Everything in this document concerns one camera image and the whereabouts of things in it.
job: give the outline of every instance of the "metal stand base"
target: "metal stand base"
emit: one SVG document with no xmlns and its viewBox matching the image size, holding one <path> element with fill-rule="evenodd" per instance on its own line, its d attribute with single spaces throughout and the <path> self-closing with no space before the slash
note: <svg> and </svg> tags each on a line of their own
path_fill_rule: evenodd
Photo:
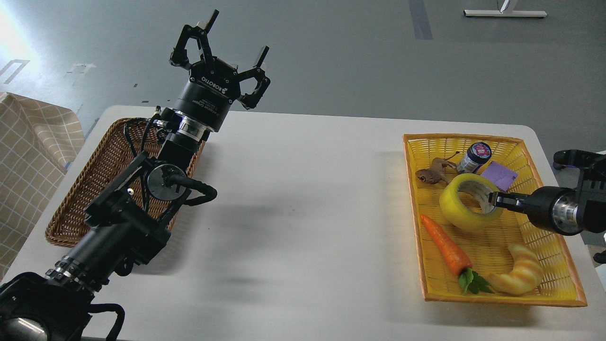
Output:
<svg viewBox="0 0 606 341">
<path fill-rule="evenodd" d="M 514 11 L 518 0 L 505 0 L 498 10 L 463 10 L 465 16 L 503 16 L 514 18 L 544 18 L 545 11 Z"/>
<path fill-rule="evenodd" d="M 545 11 L 511 11 L 501 13 L 498 10 L 463 10 L 465 16 L 503 16 L 514 18 L 544 18 L 547 16 Z"/>
</svg>

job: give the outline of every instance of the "brown wicker basket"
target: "brown wicker basket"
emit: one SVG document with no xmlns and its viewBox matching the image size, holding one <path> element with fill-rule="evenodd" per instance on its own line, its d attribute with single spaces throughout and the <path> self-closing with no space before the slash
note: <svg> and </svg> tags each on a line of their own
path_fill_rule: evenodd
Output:
<svg viewBox="0 0 606 341">
<path fill-rule="evenodd" d="M 122 172 L 132 161 L 133 154 L 124 136 L 124 126 L 131 118 L 123 118 L 114 122 L 105 133 L 99 145 L 91 155 L 67 196 L 57 208 L 45 232 L 46 240 L 54 245 L 73 247 L 90 229 L 84 223 L 84 208 L 107 187 L 107 185 Z M 132 138 L 135 150 L 141 146 L 141 137 L 145 131 L 145 122 L 138 121 L 128 124 L 128 132 Z M 150 156 L 157 157 L 161 145 L 158 144 L 157 130 L 151 127 L 144 149 Z M 196 169 L 204 144 L 191 159 L 186 174 L 191 177 Z M 135 193 L 133 198 L 139 206 L 142 205 L 141 185 L 137 179 L 132 186 Z M 149 214 L 153 218 L 166 209 L 170 202 L 150 198 Z M 170 230 L 175 223 L 175 217 L 168 224 Z"/>
</svg>

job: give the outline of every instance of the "plastic food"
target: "plastic food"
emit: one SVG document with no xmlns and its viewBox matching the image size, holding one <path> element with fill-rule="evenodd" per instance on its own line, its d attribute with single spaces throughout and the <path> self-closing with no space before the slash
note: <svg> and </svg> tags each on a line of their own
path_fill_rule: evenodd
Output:
<svg viewBox="0 0 606 341">
<path fill-rule="evenodd" d="M 461 293 L 465 293 L 467 290 L 474 294 L 480 291 L 492 293 L 492 290 L 488 287 L 488 282 L 477 272 L 471 270 L 473 267 L 471 260 L 444 232 L 442 226 L 426 215 L 421 214 L 420 216 L 429 236 L 442 253 L 448 269 L 453 275 L 457 276 L 459 286 L 462 289 Z"/>
<path fill-rule="evenodd" d="M 488 282 L 494 289 L 512 295 L 532 291 L 543 279 L 539 259 L 524 245 L 512 243 L 507 248 L 513 257 L 513 269 L 508 274 L 488 275 Z"/>
</svg>

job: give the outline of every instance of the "gray floor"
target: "gray floor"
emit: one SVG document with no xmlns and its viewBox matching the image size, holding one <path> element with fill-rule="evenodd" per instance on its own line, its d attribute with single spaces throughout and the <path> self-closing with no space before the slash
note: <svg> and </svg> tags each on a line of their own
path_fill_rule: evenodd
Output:
<svg viewBox="0 0 606 341">
<path fill-rule="evenodd" d="M 168 64 L 182 25 L 216 8 L 213 54 L 248 69 L 264 44 L 271 47 L 272 84 L 258 111 L 523 124 L 549 159 L 562 149 L 605 150 L 606 2 L 519 1 L 516 9 L 544 10 L 545 19 L 462 14 L 496 7 L 495 0 L 0 0 L 0 67 L 8 66 L 0 91 L 69 107 L 85 132 L 114 104 L 170 106 L 187 80 Z M 19 61 L 28 62 L 18 69 Z M 555 174 L 575 187 L 574 170 Z M 604 244 L 601 236 L 584 239 Z"/>
</svg>

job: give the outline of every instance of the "cable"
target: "cable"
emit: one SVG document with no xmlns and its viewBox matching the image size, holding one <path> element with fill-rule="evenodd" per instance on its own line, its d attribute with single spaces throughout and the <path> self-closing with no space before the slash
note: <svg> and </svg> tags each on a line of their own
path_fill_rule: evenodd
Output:
<svg viewBox="0 0 606 341">
<path fill-rule="evenodd" d="M 156 106 L 155 114 L 147 120 L 145 129 L 143 130 L 143 135 L 141 136 L 141 145 L 139 147 L 139 153 L 141 153 L 141 152 L 143 152 L 143 150 L 145 150 L 145 142 L 147 141 L 147 135 L 149 134 L 149 131 L 152 128 L 154 121 L 160 119 L 160 112 L 161 112 L 160 106 Z M 147 213 L 149 211 L 151 194 L 147 190 L 147 187 L 144 185 L 144 181 L 145 181 L 145 179 L 144 179 L 143 175 L 141 175 L 141 200 L 143 202 L 143 211 L 145 211 L 145 213 Z"/>
<path fill-rule="evenodd" d="M 212 188 L 210 185 L 207 185 L 198 180 L 194 180 L 192 178 L 184 177 L 182 175 L 173 174 L 166 179 L 167 186 L 172 186 L 173 184 L 178 184 L 183 187 L 195 189 L 196 191 L 203 194 L 199 197 L 185 200 L 183 204 L 187 206 L 196 206 L 208 203 L 209 201 L 212 201 L 217 197 L 217 190 Z"/>
<path fill-rule="evenodd" d="M 124 129 L 123 129 L 124 138 L 126 139 L 126 143 L 127 143 L 128 147 L 130 148 L 130 152 L 133 154 L 133 158 L 136 157 L 138 153 L 135 149 L 135 145 L 133 144 L 133 139 L 130 136 L 129 129 L 130 129 L 130 125 L 132 123 L 138 123 L 138 122 L 147 122 L 147 124 L 145 125 L 145 130 L 141 137 L 141 145 L 139 147 L 139 153 L 141 153 L 141 152 L 143 152 L 143 150 L 145 150 L 144 149 L 145 140 L 147 139 L 147 134 L 151 127 L 150 123 L 153 122 L 153 120 L 146 119 L 146 118 L 133 118 L 124 123 Z M 143 174 L 139 177 L 139 182 L 141 185 L 141 202 L 143 205 L 143 211 L 145 211 L 147 213 L 149 211 L 149 205 L 150 205 L 150 194 L 147 192 L 147 188 L 145 186 L 145 178 L 144 178 Z"/>
<path fill-rule="evenodd" d="M 109 334 L 105 338 L 106 341 L 116 341 L 118 338 L 118 334 L 120 334 L 120 330 L 122 329 L 122 325 L 124 324 L 124 317 L 126 313 L 124 312 L 124 308 L 121 305 L 115 303 L 103 303 L 103 304 L 91 304 L 88 306 L 88 312 L 91 314 L 97 314 L 99 312 L 109 312 L 113 311 L 116 313 L 116 321 Z"/>
</svg>

